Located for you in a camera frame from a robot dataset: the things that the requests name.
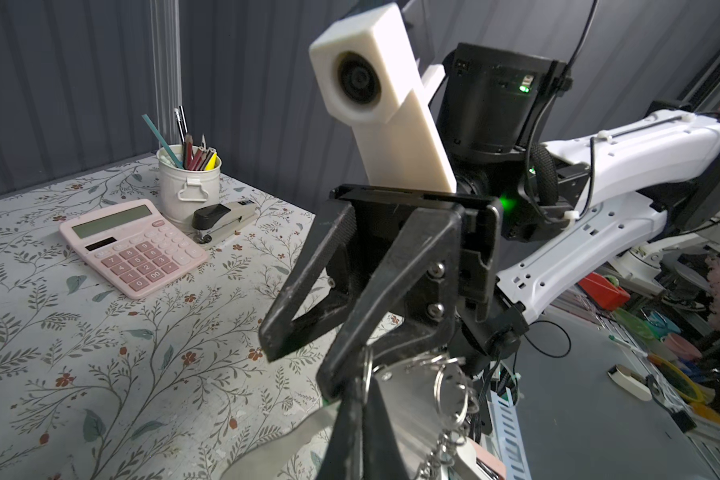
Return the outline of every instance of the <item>calculator display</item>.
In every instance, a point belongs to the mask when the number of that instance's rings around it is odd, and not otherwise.
[[[152,215],[152,210],[146,205],[140,205],[116,214],[97,218],[85,224],[73,226],[72,231],[75,232],[78,237],[85,238],[86,236],[96,235],[110,228],[125,225],[128,222],[150,215]]]

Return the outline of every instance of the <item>stapler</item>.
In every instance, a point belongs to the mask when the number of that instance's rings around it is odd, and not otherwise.
[[[213,248],[253,221],[256,204],[239,200],[228,204],[204,206],[195,210],[192,228],[195,242],[206,249]]]

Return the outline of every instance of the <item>green led light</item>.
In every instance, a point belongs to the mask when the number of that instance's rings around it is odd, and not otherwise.
[[[504,212],[506,214],[511,212],[514,206],[518,204],[518,201],[515,198],[507,198],[503,195],[499,197],[499,201],[501,202],[501,206],[504,207]]]

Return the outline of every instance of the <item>camera lens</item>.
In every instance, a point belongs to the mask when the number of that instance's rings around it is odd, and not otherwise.
[[[382,91],[371,64],[355,53],[346,54],[338,66],[338,82],[344,93],[358,104],[371,103]]]

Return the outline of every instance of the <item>pink calculator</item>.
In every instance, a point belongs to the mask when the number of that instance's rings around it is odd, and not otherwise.
[[[77,216],[59,231],[88,265],[134,300],[208,260],[146,199]]]

